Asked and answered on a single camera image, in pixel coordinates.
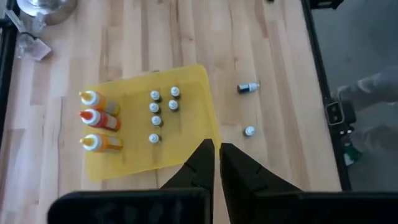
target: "paint bottle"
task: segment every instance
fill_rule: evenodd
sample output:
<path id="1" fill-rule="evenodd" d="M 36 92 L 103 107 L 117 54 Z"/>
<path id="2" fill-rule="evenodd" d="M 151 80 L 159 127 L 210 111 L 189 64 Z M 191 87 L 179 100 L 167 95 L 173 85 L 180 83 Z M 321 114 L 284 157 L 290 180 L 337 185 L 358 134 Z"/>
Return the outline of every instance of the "paint bottle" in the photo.
<path id="1" fill-rule="evenodd" d="M 175 99 L 181 98 L 180 89 L 176 86 L 172 87 L 172 89 L 170 90 L 170 93 Z"/>
<path id="2" fill-rule="evenodd" d="M 243 131 L 243 135 L 245 135 L 246 137 L 253 136 L 254 133 L 256 133 L 256 129 L 255 129 L 253 126 L 248 126 L 248 127 Z"/>
<path id="3" fill-rule="evenodd" d="M 162 112 L 160 106 L 157 103 L 150 103 L 149 110 L 154 114 L 160 114 Z"/>
<path id="4" fill-rule="evenodd" d="M 240 84 L 238 85 L 238 93 L 250 93 L 252 91 L 256 91 L 260 87 L 260 84 L 258 83 L 245 83 L 245 84 Z"/>
<path id="5" fill-rule="evenodd" d="M 178 111 L 180 109 L 180 107 L 178 106 L 178 102 L 175 100 L 170 100 L 169 101 L 169 108 L 172 111 Z"/>
<path id="6" fill-rule="evenodd" d="M 162 101 L 162 97 L 160 96 L 160 93 L 158 91 L 151 91 L 150 97 L 156 102 L 160 103 Z"/>
<path id="7" fill-rule="evenodd" d="M 149 141 L 153 144 L 161 142 L 162 138 L 157 134 L 151 134 L 149 136 Z"/>
<path id="8" fill-rule="evenodd" d="M 154 126 L 159 126 L 159 127 L 163 126 L 163 121 L 162 118 L 160 118 L 160 116 L 153 116 L 151 121 Z"/>
<path id="9" fill-rule="evenodd" d="M 104 134 L 89 134 L 80 140 L 80 144 L 90 152 L 120 152 L 123 148 L 121 139 Z"/>
<path id="10" fill-rule="evenodd" d="M 83 123 L 93 128 L 104 128 L 110 131 L 118 131 L 120 129 L 120 120 L 114 116 L 102 111 L 87 109 L 80 112 Z"/>
<path id="11" fill-rule="evenodd" d="M 90 108 L 107 112 L 113 116 L 118 115 L 120 112 L 119 104 L 101 93 L 89 90 L 79 92 L 79 95 L 81 102 Z"/>

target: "yellow tray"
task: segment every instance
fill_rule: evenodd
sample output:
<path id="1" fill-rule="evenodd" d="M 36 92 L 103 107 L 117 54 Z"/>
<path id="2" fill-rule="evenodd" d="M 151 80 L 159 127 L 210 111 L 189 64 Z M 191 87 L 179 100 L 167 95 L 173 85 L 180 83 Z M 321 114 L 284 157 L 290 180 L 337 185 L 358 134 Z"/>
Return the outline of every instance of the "yellow tray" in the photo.
<path id="1" fill-rule="evenodd" d="M 181 90 L 180 111 L 169 110 L 170 89 Z M 86 90 L 94 90 L 121 105 L 121 129 L 114 133 L 85 126 L 85 134 L 101 133 L 123 140 L 122 153 L 86 152 L 86 171 L 92 180 L 104 180 L 184 163 L 202 140 L 210 138 L 218 150 L 218 131 L 206 70 L 201 65 L 156 72 L 127 80 L 116 80 Z M 153 126 L 149 111 L 150 91 L 160 92 L 160 117 L 164 125 Z M 149 142 L 149 135 L 161 136 L 160 144 Z"/>

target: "yellow cap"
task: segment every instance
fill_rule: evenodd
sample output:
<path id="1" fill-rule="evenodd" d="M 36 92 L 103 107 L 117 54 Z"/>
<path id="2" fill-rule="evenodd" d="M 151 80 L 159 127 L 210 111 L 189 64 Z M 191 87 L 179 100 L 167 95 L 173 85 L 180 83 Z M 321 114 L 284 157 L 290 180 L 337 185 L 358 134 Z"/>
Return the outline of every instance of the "yellow cap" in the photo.
<path id="1" fill-rule="evenodd" d="M 93 96 L 87 92 L 79 92 L 79 95 L 82 99 L 86 101 L 90 101 L 93 98 Z"/>
<path id="2" fill-rule="evenodd" d="M 94 139 L 92 138 L 83 138 L 80 140 L 80 144 L 86 145 L 86 146 L 92 146 L 94 144 Z"/>

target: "wooden table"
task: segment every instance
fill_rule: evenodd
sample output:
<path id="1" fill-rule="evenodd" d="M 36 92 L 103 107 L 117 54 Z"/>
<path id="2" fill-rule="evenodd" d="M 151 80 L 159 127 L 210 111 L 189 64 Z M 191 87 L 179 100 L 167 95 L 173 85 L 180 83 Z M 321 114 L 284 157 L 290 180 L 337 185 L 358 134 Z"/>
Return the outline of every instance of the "wooden table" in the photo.
<path id="1" fill-rule="evenodd" d="M 49 205 L 74 190 L 162 186 L 179 166 L 87 179 L 78 92 L 195 63 L 208 71 L 224 142 L 301 189 L 340 190 L 299 0 L 81 0 L 42 38 L 51 57 L 14 62 L 0 150 L 2 223 L 45 223 Z M 261 89 L 237 95 L 247 82 Z M 249 125 L 257 133 L 244 138 Z M 227 223 L 215 174 L 215 223 Z"/>

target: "gray floor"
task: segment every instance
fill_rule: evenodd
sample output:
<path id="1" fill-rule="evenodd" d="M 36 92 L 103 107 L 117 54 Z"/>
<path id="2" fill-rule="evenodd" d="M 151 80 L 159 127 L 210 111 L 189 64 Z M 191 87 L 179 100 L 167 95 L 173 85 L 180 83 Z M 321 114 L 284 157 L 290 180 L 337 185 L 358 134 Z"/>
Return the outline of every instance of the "gray floor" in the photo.
<path id="1" fill-rule="evenodd" d="M 331 91 L 398 65 L 397 0 L 345 0 L 313 16 Z M 398 106 L 381 103 L 357 118 L 356 129 L 398 125 Z M 398 190 L 397 174 L 398 149 L 366 151 L 349 167 L 354 190 Z"/>

